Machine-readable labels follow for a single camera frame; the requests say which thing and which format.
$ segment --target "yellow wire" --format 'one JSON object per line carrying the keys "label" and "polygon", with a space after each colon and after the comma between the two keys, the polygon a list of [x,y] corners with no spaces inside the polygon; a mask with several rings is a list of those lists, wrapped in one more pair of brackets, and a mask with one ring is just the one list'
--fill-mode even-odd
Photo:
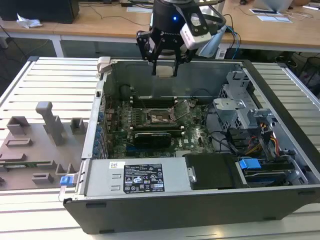
{"label": "yellow wire", "polygon": [[252,152],[254,152],[255,150],[257,150],[261,145],[257,145],[254,148],[252,148],[251,150],[249,150],[248,152],[245,153],[245,155],[251,154]]}

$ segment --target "black plastic cover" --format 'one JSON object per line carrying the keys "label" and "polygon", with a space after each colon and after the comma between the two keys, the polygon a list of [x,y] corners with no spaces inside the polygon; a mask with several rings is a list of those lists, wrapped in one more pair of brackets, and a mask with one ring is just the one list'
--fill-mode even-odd
{"label": "black plastic cover", "polygon": [[193,168],[196,182],[193,190],[243,188],[234,157],[229,154],[201,153],[185,156],[187,168]]}

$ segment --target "gray plastic part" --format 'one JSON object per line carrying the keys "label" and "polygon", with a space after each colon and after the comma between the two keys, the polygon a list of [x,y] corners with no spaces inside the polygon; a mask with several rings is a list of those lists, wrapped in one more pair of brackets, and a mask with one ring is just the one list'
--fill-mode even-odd
{"label": "gray plastic part", "polygon": [[74,166],[69,163],[67,171],[64,170],[61,164],[58,164],[55,170],[55,175],[57,175],[59,178],[62,178],[66,174],[75,174],[77,171],[74,169]]}
{"label": "gray plastic part", "polygon": [[68,171],[65,171],[62,165],[59,163],[55,170],[55,175],[58,176],[60,179],[65,176]]}
{"label": "gray plastic part", "polygon": [[29,123],[24,116],[12,116],[6,126],[12,135],[25,135],[24,127],[28,127]]}
{"label": "gray plastic part", "polygon": [[[63,145],[56,146],[52,137],[49,136],[43,126],[43,123],[30,123],[29,127],[25,127],[25,135],[13,136],[11,132],[3,141],[0,147],[1,154],[24,153],[27,159],[24,163],[39,164],[37,167],[0,167],[0,176],[5,179],[5,184],[1,190],[21,190],[21,189],[37,189],[37,188],[59,188],[60,179],[56,176],[57,165],[61,164],[63,169],[67,171],[69,164],[78,172],[81,164],[81,154],[85,141],[85,134],[73,135],[70,128],[70,120],[62,123]],[[7,140],[20,140],[30,138],[33,142],[31,146],[15,146],[8,147],[5,143]],[[40,165],[40,162],[48,162],[47,165]],[[54,178],[53,183],[37,185],[31,181],[34,173],[50,173]]]}
{"label": "gray plastic part", "polygon": [[8,172],[8,169],[4,165],[0,165],[0,173],[6,173]]}
{"label": "gray plastic part", "polygon": [[62,130],[63,126],[59,117],[54,117],[52,114],[52,103],[50,101],[38,102],[35,111],[42,115],[45,122],[45,130],[52,136],[56,146],[63,144]]}
{"label": "gray plastic part", "polygon": [[86,126],[84,120],[80,117],[74,117],[71,119],[70,128],[72,134],[86,134]]}
{"label": "gray plastic part", "polygon": [[8,148],[11,147],[28,147],[32,145],[30,138],[8,139],[5,141],[5,145]]}
{"label": "gray plastic part", "polygon": [[56,169],[57,164],[54,160],[52,160],[50,163],[38,163],[36,166],[39,169]]}
{"label": "gray plastic part", "polygon": [[0,154],[0,161],[4,162],[22,162],[27,156],[24,153]]}
{"label": "gray plastic part", "polygon": [[34,173],[32,175],[32,181],[35,184],[51,184],[54,181],[54,178],[50,173]]}
{"label": "gray plastic part", "polygon": [[76,170],[74,169],[74,166],[72,166],[71,163],[69,163],[67,173],[68,173],[68,174],[75,174],[75,173],[76,173]]}
{"label": "gray plastic part", "polygon": [[[59,116],[53,116],[54,117],[54,121],[56,122],[56,127],[58,128],[58,131],[62,133],[62,131],[64,130],[64,126],[61,123],[61,119]],[[45,124],[43,124],[44,130],[47,134],[50,134],[50,132],[48,132],[48,128]]]}

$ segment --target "capacitor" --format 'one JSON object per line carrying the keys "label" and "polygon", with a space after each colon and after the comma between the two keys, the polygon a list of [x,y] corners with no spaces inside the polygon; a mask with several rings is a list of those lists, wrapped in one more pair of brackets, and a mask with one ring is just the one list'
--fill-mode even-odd
{"label": "capacitor", "polygon": [[199,143],[199,145],[200,145],[200,147],[201,147],[201,146],[202,146],[202,139],[201,139],[201,137],[198,138],[198,143]]}

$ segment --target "paper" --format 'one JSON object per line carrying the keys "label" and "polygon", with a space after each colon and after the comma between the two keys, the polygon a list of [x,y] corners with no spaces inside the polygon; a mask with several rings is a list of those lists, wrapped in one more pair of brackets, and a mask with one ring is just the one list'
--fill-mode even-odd
{"label": "paper", "polygon": [[289,18],[279,16],[257,16],[261,21],[278,22],[278,23],[292,23]]}
{"label": "paper", "polygon": [[40,21],[37,19],[30,20],[20,16],[19,14],[17,14],[17,16],[18,16],[18,20],[16,22],[18,23],[18,25],[26,29],[42,26]]}
{"label": "paper", "polygon": [[137,6],[128,6],[126,8],[126,11],[128,13],[152,13],[152,8],[148,9],[148,8],[143,8],[143,7],[137,7]]}
{"label": "paper", "polygon": [[259,14],[266,14],[266,15],[273,15],[273,16],[282,16],[282,14],[280,12],[266,12],[266,13],[263,13],[263,12],[255,12],[254,10],[260,10],[260,11],[267,11],[267,10],[264,10],[264,9],[249,9],[253,14],[256,14],[256,15],[259,15]]}

